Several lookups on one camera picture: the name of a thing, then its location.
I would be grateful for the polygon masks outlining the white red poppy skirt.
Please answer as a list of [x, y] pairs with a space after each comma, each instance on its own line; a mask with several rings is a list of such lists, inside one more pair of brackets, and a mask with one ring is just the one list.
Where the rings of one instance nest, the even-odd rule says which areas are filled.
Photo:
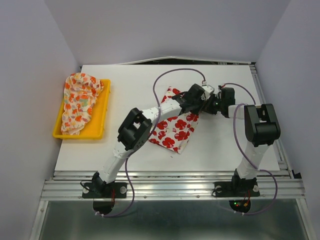
[[191, 112], [179, 116], [161, 118], [148, 141], [181, 154], [199, 123], [199, 116]]

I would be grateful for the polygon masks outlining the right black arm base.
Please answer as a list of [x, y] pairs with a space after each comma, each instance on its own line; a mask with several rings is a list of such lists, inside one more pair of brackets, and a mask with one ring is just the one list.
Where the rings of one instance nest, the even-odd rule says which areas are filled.
[[259, 197], [257, 184], [240, 184], [235, 186], [231, 181], [216, 181], [214, 184], [215, 196], [218, 198], [241, 198], [244, 196]]

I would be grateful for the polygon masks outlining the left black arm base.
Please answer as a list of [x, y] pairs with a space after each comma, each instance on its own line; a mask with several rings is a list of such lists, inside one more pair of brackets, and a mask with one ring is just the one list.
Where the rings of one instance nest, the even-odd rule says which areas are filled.
[[127, 197], [126, 182], [112, 182], [102, 190], [95, 188], [92, 182], [81, 182], [82, 198], [84, 199], [125, 199]]

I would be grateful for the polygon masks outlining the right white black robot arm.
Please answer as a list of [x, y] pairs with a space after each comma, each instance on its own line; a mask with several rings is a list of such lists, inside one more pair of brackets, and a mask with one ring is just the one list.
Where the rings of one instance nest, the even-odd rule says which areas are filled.
[[[272, 104], [236, 104], [235, 90], [221, 87], [218, 94], [209, 97], [204, 106], [206, 113], [215, 115], [220, 112], [225, 118], [232, 119], [233, 136], [242, 154], [242, 160], [235, 169], [231, 181], [214, 183], [213, 195], [218, 198], [240, 197], [242, 195], [258, 197], [260, 195], [257, 175], [264, 154], [281, 135], [278, 118]], [[244, 120], [246, 148], [240, 146], [236, 120]]]

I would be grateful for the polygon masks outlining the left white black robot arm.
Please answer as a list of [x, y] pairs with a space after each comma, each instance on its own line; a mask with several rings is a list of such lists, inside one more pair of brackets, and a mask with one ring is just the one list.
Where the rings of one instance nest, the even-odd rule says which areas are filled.
[[139, 150], [153, 132], [153, 127], [163, 120], [182, 114], [198, 114], [215, 89], [209, 85], [193, 84], [186, 92], [168, 98], [159, 106], [145, 110], [130, 110], [118, 129], [117, 143], [113, 155], [92, 177], [93, 190], [100, 197], [111, 193], [111, 183], [126, 161]]

